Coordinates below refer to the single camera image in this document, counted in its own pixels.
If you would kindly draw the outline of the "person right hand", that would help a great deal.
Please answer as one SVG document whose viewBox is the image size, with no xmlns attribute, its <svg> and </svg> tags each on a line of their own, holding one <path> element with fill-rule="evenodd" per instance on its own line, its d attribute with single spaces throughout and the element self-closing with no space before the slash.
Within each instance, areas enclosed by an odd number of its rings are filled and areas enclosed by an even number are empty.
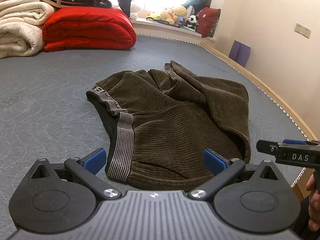
<svg viewBox="0 0 320 240">
<path fill-rule="evenodd" d="M 309 229 L 311 231 L 317 231 L 320 226 L 319 214 L 320 214 L 320 195 L 316 189 L 316 180 L 313 174 L 310 176 L 307 184 L 306 191 L 310 191 L 309 195 Z"/>
</svg>

